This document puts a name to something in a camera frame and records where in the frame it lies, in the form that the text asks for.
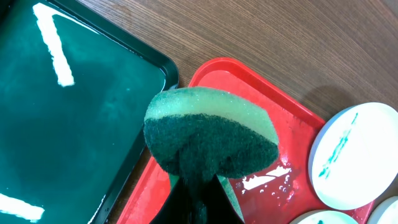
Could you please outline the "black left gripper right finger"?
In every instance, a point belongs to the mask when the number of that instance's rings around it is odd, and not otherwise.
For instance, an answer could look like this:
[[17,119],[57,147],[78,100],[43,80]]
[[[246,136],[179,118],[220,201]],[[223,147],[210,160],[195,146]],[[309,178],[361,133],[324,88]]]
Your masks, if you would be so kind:
[[201,201],[206,211],[205,224],[244,224],[216,175],[201,191]]

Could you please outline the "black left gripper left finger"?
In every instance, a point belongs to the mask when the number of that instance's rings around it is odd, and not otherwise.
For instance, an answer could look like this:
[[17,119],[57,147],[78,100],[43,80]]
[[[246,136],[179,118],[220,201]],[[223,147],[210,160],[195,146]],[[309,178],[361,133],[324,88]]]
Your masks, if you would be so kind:
[[179,179],[150,224],[199,224],[198,215],[198,196],[185,179]]

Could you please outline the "green yellow scrub sponge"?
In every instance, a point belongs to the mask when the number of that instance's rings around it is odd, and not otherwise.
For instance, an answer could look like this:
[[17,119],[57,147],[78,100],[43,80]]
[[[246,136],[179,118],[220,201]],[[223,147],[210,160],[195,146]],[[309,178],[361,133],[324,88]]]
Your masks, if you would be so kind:
[[170,175],[185,179],[206,211],[201,191],[214,175],[238,179],[279,157],[279,140],[267,111],[226,91],[191,87],[163,91],[149,103],[144,138]]

